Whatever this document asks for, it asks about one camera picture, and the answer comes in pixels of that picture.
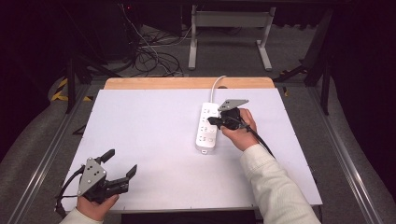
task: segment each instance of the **white cable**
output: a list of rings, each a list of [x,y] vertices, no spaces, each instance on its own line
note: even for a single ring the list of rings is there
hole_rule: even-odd
[[[124,16],[125,16],[125,19],[134,27],[134,30],[136,31],[136,33],[140,36],[140,38],[143,39],[143,41],[145,41],[146,45],[147,45],[149,48],[151,48],[152,51],[154,51],[155,56],[156,56],[156,60],[155,60],[156,63],[155,63],[155,64],[158,64],[159,57],[158,57],[157,51],[155,51],[155,49],[154,49],[154,48],[146,41],[146,39],[137,31],[137,29],[136,29],[136,27],[134,26],[134,24],[129,20],[128,16],[127,16],[126,13],[125,13],[125,9],[124,9],[124,7],[123,7],[123,4],[119,4],[119,7],[122,9],[122,12],[123,12],[123,14],[124,14]]]
[[[216,84],[218,83],[219,80],[221,80],[224,77],[227,77],[227,76],[218,77],[218,79],[216,79],[215,83],[213,83],[212,91],[210,92],[210,103],[213,103],[213,90],[215,89]]]

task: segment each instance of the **power strip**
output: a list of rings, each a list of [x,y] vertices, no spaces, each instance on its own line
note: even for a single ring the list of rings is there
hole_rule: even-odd
[[[195,140],[195,147],[200,150],[202,154],[207,154],[215,149],[218,127],[216,125],[211,125],[207,119],[218,116],[218,104],[203,103],[201,116],[199,118],[197,137]]]

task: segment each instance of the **metal rail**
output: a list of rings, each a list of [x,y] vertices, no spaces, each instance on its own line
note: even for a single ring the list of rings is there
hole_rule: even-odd
[[[77,104],[73,107],[69,114],[64,115],[64,119],[62,120],[61,125],[59,126],[56,134],[52,138],[52,141],[49,144],[49,147],[44,154],[43,159],[38,164],[37,169],[33,173],[26,190],[22,194],[20,201],[18,202],[17,206],[14,209],[14,212],[8,220],[8,224],[22,223],[24,216],[26,215],[30,205],[32,204],[33,199],[37,195],[38,190],[40,189],[41,184],[43,183],[44,178],[46,177],[47,172],[50,169],[50,166],[52,165],[52,162],[55,159],[59,148],[61,147],[61,144],[64,140],[64,133],[67,130],[70,121],[75,116],[76,111],[78,110],[78,106],[84,99],[84,96],[89,87],[89,85],[83,85],[78,90]]]
[[[370,195],[366,187],[364,187],[364,183],[361,180],[361,176],[359,175],[358,170],[353,164],[353,161],[347,152],[347,148],[345,147],[338,133],[332,127],[332,123],[329,120],[329,118],[325,116],[322,111],[319,101],[320,97],[317,91],[313,87],[308,87],[308,92],[311,99],[315,103],[315,106],[321,116],[321,119],[323,120],[323,123],[327,128],[332,143],[332,149],[334,150],[334,153],[338,161],[340,162],[344,174],[346,175],[346,180],[348,181],[349,186],[351,187],[356,197],[356,200],[358,201],[358,204],[361,207],[361,211],[364,215],[364,218],[366,219],[367,223],[382,224],[383,221],[380,215],[378,214],[378,212],[376,211],[375,205],[373,204],[373,201],[370,198]]]

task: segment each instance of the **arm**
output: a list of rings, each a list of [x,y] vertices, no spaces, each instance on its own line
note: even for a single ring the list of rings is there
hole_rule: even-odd
[[[98,204],[84,197],[78,197],[77,207],[62,220],[61,224],[102,224],[106,213],[118,198],[119,195],[116,194]]]
[[[240,114],[244,122],[256,131],[250,112],[240,109]],[[245,129],[232,131],[221,127],[221,130],[244,152],[240,161],[264,223],[319,223],[299,187],[252,133]]]

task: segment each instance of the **metal stand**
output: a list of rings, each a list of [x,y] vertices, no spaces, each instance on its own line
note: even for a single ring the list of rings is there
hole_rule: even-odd
[[[283,82],[290,77],[294,77],[300,73],[308,73],[304,83],[306,86],[315,86],[320,77],[323,76],[322,94],[320,97],[320,104],[323,112],[329,115],[327,103],[329,98],[330,88],[330,52],[326,51],[323,46],[326,44],[325,39],[327,31],[330,26],[333,9],[328,9],[321,19],[318,29],[315,32],[314,38],[309,46],[308,51],[302,61],[302,65],[292,69],[291,71],[283,71],[282,76],[274,78],[274,82]]]
[[[87,69],[90,66],[97,71],[107,75],[108,77],[120,77],[119,75],[111,72],[110,70],[104,68],[102,65],[95,63],[86,56],[75,55],[73,56],[67,64],[67,88],[68,88],[68,105],[66,114],[68,114],[73,106],[76,104],[76,79],[77,76],[81,84],[91,84],[91,74]]]
[[[269,12],[197,11],[196,6],[192,6],[189,69],[195,69],[198,42],[196,39],[197,27],[264,27],[262,39],[257,40],[257,47],[262,56],[265,70],[272,71],[272,66],[265,50],[265,43],[270,33],[275,11],[274,7],[271,7]]]

